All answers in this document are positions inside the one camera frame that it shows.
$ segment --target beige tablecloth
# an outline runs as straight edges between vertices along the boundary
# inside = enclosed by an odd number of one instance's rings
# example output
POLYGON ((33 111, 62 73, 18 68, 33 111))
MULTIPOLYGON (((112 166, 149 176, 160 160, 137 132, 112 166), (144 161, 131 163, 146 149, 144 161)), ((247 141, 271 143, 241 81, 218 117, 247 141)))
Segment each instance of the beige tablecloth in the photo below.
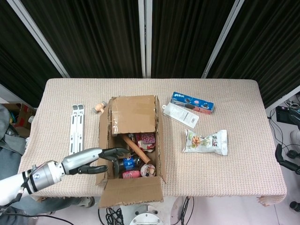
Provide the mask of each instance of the beige tablecloth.
MULTIPOLYGON (((98 146, 99 115, 92 108, 113 96, 158 95, 161 105, 174 91, 215 103, 212 115, 194 129, 208 135, 228 132, 228 156, 182 153, 185 126, 163 117, 165 166, 168 182, 164 195, 263 196, 262 203, 278 203, 286 186, 274 157, 275 146, 258 85, 252 80, 224 79, 51 79, 31 127, 30 142, 19 171, 53 159, 60 162, 69 151, 73 104, 84 104, 84 147, 98 146)), ((40 196, 99 196, 95 175, 65 176, 39 191, 40 196)))

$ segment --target dark fabric backdrop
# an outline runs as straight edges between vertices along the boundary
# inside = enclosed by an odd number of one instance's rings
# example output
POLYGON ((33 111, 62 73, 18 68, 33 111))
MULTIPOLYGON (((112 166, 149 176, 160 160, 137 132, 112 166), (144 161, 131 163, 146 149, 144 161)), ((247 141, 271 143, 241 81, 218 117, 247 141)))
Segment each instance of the dark fabric backdrop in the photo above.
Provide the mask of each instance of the dark fabric backdrop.
POLYGON ((154 0, 152 78, 200 78, 234 0, 154 0))
POLYGON ((22 0, 71 77, 142 77, 137 0, 22 0))
POLYGON ((256 80, 265 107, 299 86, 299 1, 246 0, 208 78, 256 80))
POLYGON ((37 107, 47 80, 61 76, 11 6, 0 8, 0 83, 37 107))

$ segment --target robotic hand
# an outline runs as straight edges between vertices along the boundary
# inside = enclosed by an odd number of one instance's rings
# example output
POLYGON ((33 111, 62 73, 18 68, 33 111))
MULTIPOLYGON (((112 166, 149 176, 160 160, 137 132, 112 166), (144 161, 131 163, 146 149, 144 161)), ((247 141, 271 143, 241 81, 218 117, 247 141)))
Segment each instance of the robotic hand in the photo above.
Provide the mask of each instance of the robotic hand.
POLYGON ((8 207, 12 203, 61 181, 65 175, 97 174, 107 171, 106 165, 90 166, 99 158, 112 161, 119 167, 118 156, 129 153, 127 149, 91 148, 65 157, 61 163, 47 161, 31 170, 0 180, 0 206, 8 207))

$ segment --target white plastic bag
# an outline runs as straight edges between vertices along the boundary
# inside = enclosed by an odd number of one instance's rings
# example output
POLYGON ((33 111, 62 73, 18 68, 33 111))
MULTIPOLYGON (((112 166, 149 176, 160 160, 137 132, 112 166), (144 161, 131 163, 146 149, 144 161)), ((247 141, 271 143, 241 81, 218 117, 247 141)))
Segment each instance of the white plastic bag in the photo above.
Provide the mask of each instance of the white plastic bag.
POLYGON ((186 145, 183 152, 215 152, 219 155, 227 155, 227 130, 203 137, 191 130, 186 129, 186 145))

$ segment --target wooden stick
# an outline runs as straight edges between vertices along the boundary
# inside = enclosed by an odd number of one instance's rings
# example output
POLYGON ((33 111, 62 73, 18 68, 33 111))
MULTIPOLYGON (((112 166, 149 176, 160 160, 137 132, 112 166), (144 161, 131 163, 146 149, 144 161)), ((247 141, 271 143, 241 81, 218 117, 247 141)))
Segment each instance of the wooden stick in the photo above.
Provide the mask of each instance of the wooden stick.
POLYGON ((120 136, 145 164, 150 163, 151 159, 126 134, 121 134, 120 136))

